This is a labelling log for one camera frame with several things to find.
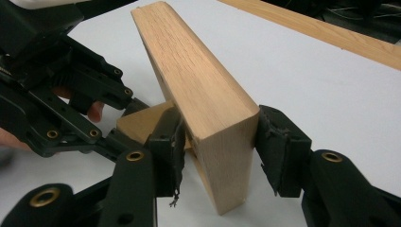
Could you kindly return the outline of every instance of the metal hole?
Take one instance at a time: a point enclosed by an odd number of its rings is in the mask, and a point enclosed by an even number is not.
[[[47,132],[47,137],[50,139],[55,139],[59,136],[59,133],[57,131],[48,131]]]
[[[32,197],[29,205],[32,207],[43,207],[55,201],[59,195],[60,190],[57,187],[50,187]]]
[[[92,137],[97,137],[97,136],[99,135],[99,131],[97,131],[97,130],[91,130],[91,131],[89,131],[89,134],[90,134]]]
[[[127,160],[131,162],[136,162],[143,159],[145,154],[142,151],[133,151],[127,154]]]
[[[130,95],[130,94],[132,94],[132,91],[130,89],[126,89],[126,90],[124,90],[124,93],[126,95]]]
[[[340,163],[342,162],[342,158],[336,154],[336,153],[332,153],[332,152],[325,152],[322,154],[322,157],[332,163]]]

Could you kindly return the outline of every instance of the wood grain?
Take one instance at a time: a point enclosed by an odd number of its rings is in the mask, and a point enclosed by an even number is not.
[[[188,128],[219,214],[247,196],[259,108],[167,3],[132,11],[166,99]]]
[[[401,46],[333,26],[258,0],[219,0],[253,15],[401,70]]]

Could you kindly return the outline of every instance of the wooden board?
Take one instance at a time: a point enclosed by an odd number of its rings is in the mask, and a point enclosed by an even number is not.
[[[219,0],[227,5],[401,70],[401,46],[333,26],[259,0]]]
[[[167,99],[183,115],[219,214],[247,197],[259,108],[167,3],[132,11]]]

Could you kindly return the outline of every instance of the finger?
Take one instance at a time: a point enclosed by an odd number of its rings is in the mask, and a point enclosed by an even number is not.
[[[88,111],[88,118],[93,122],[99,122],[103,115],[104,103],[96,101],[92,104]]]
[[[13,134],[0,128],[0,145],[10,148],[31,150],[29,146],[17,139]]]

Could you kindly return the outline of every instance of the white table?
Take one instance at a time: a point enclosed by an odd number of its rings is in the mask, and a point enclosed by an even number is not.
[[[81,23],[71,37],[121,68],[134,96],[164,101],[130,11],[134,4]],[[312,140],[313,149],[341,152],[371,184],[401,196],[401,72],[341,50],[215,0],[167,0],[258,104],[284,112]],[[121,112],[106,108],[101,129]],[[178,206],[158,200],[159,226],[306,226],[300,200],[274,197],[254,155],[249,197],[219,217],[189,156]],[[113,172],[92,153],[43,159],[18,152],[0,169],[0,219],[26,192],[67,183],[76,192]]]

